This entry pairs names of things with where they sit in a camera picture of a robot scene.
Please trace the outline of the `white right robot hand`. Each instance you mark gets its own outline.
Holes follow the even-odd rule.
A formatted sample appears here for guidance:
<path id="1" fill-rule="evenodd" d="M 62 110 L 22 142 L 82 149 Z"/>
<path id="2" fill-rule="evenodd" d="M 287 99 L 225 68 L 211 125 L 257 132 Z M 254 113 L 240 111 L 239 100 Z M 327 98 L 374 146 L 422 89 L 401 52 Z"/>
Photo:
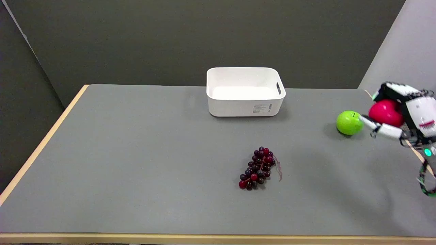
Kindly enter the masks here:
<path id="1" fill-rule="evenodd" d="M 372 96 L 374 104 L 368 115 L 359 120 L 369 127 L 371 136 L 382 135 L 404 141 L 416 141 L 423 147 L 423 157 L 435 160 L 436 101 L 430 90 L 384 82 Z"/>

